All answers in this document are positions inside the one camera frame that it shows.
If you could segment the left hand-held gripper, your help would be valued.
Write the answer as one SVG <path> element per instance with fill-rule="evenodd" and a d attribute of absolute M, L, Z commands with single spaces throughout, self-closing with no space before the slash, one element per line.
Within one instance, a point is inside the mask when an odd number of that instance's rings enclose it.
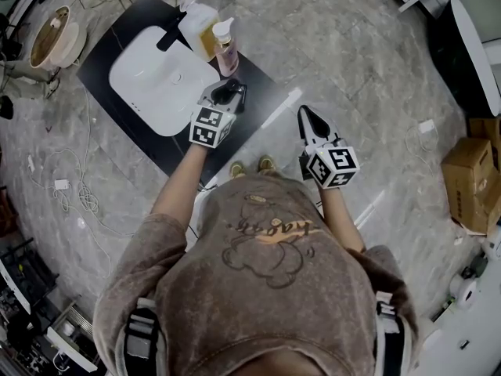
<path fill-rule="evenodd" d="M 247 85 L 235 78 L 206 87 L 193 110 L 189 141 L 216 148 L 229 134 L 237 113 L 244 111 Z"/>

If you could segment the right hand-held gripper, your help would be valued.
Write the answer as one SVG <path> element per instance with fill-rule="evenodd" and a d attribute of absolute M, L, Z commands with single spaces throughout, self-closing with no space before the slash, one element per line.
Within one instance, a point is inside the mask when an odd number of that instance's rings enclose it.
<path fill-rule="evenodd" d="M 341 137 L 336 123 L 307 105 L 299 107 L 297 123 L 304 143 L 298 158 L 303 180 L 315 181 L 322 190 L 346 186 L 360 166 L 354 148 Z"/>

